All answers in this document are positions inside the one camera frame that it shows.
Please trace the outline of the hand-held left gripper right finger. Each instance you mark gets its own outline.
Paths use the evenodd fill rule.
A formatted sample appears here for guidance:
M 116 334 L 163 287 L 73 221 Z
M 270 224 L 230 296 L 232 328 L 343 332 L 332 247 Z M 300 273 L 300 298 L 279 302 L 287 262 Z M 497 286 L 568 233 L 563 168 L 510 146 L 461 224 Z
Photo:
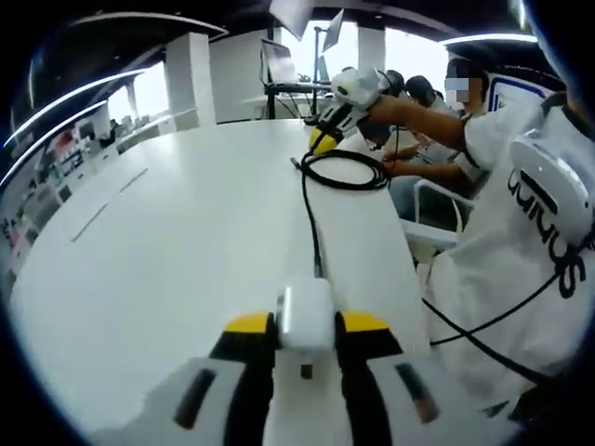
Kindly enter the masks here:
M 404 353 L 381 319 L 340 311 L 335 326 L 353 444 L 508 445 L 520 432 L 483 413 L 431 358 Z

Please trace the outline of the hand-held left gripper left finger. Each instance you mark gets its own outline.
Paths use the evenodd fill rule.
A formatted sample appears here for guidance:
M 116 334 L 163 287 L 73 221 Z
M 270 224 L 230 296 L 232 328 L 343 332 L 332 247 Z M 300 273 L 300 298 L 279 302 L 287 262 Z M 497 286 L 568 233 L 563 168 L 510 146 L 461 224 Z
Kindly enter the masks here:
M 276 349 L 272 313 L 228 323 L 207 356 L 183 363 L 148 393 L 137 416 L 94 432 L 91 444 L 263 444 Z

